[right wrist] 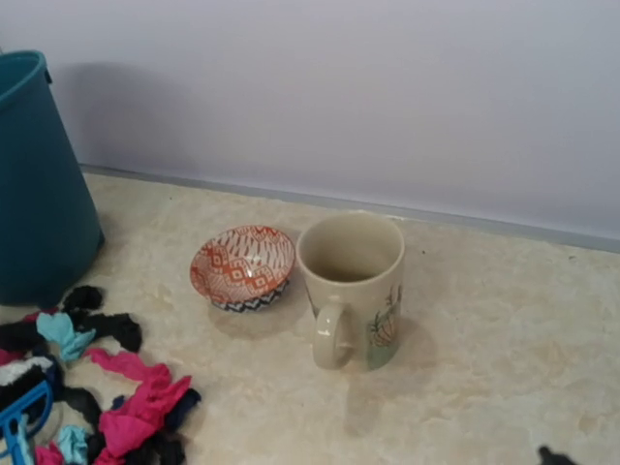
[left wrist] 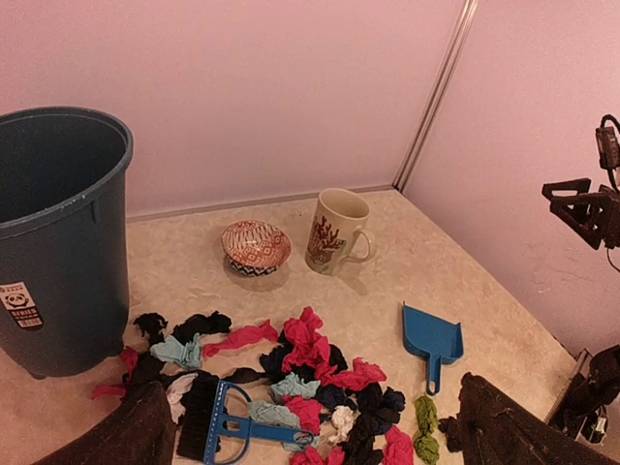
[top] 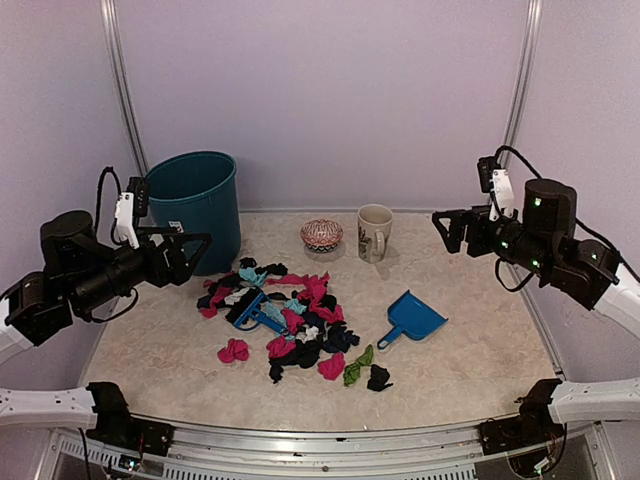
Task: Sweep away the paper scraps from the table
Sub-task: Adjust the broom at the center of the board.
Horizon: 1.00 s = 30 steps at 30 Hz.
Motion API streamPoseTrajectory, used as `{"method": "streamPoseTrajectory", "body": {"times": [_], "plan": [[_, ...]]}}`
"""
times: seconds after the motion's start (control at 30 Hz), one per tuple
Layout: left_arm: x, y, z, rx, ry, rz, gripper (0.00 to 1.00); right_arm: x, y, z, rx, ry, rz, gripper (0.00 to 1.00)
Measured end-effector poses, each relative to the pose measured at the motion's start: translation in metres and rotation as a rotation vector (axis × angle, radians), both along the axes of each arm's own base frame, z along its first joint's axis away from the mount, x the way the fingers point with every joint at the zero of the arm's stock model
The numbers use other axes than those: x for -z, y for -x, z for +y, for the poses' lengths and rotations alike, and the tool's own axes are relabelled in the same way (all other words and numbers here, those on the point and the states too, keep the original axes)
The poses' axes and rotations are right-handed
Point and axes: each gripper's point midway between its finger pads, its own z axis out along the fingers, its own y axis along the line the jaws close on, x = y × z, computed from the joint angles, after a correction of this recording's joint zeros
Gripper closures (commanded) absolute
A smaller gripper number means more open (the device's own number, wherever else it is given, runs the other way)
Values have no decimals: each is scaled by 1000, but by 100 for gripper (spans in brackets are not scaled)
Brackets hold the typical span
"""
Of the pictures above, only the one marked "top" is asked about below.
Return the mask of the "blue plastic dustpan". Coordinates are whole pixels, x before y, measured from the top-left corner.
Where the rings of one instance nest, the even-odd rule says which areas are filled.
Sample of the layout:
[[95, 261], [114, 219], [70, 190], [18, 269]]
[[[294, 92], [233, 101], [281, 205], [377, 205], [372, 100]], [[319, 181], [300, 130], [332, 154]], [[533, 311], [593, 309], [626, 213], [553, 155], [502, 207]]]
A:
[[385, 350], [400, 336], [412, 341], [421, 341], [444, 326], [448, 319], [413, 295], [410, 290], [403, 293], [387, 308], [387, 319], [392, 326], [376, 344]]

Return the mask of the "blue hand brush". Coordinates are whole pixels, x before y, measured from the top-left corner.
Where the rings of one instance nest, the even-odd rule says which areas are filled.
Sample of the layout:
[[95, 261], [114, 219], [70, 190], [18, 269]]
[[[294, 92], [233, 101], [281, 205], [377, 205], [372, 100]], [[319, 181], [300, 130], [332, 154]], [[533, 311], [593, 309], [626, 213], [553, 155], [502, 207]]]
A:
[[250, 288], [231, 306], [226, 320], [242, 332], [250, 332], [259, 326], [266, 326], [276, 334], [288, 334], [286, 322], [274, 320], [262, 310], [266, 300], [267, 296], [261, 290]]

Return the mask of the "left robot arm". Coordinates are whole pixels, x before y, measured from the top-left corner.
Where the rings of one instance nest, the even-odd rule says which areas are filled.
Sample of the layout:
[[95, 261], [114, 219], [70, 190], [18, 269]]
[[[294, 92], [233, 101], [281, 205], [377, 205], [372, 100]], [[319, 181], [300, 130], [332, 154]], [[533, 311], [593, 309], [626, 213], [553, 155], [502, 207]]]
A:
[[[97, 324], [96, 309], [116, 298], [137, 304], [137, 287], [179, 286], [189, 280], [211, 244], [208, 233], [175, 227], [142, 227], [150, 184], [132, 177], [118, 195], [110, 245], [97, 233], [99, 213], [73, 210], [40, 228], [43, 270], [24, 276], [1, 295], [1, 359], [42, 345], [75, 319]], [[121, 445], [140, 434], [120, 388], [110, 382], [70, 390], [1, 392], [1, 423], [36, 428], [77, 428], [110, 435]]]

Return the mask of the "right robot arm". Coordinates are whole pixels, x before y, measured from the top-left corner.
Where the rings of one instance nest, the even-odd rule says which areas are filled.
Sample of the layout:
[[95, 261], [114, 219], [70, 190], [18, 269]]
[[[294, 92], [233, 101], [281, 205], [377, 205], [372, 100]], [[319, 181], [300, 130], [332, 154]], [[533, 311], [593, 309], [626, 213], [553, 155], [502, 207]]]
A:
[[[502, 145], [477, 162], [486, 206], [435, 212], [432, 222], [446, 250], [465, 248], [470, 257], [496, 257], [494, 266], [516, 265], [528, 281], [555, 288], [588, 311], [639, 334], [639, 276], [604, 235], [578, 219], [577, 192], [542, 176], [515, 148]], [[535, 442], [550, 424], [576, 421], [636, 421], [636, 379], [576, 383], [541, 380], [521, 401], [511, 433]]]

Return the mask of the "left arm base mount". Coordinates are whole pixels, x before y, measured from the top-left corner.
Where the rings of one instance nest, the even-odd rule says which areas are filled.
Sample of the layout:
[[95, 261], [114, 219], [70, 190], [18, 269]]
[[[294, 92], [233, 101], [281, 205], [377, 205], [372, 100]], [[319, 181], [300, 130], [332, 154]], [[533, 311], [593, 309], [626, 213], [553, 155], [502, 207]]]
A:
[[107, 445], [166, 457], [175, 428], [164, 422], [143, 419], [130, 413], [120, 388], [113, 382], [91, 382], [86, 390], [93, 399], [96, 424], [87, 436]]

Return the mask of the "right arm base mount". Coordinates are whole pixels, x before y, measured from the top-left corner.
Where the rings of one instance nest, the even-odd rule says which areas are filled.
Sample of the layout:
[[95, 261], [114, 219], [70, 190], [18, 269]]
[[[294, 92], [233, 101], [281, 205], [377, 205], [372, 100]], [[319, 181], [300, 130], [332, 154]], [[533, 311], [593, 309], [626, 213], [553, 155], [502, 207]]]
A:
[[480, 423], [477, 430], [483, 454], [518, 450], [563, 437], [566, 426], [553, 420], [549, 410], [552, 393], [561, 383], [560, 379], [539, 380], [520, 398], [515, 416]]

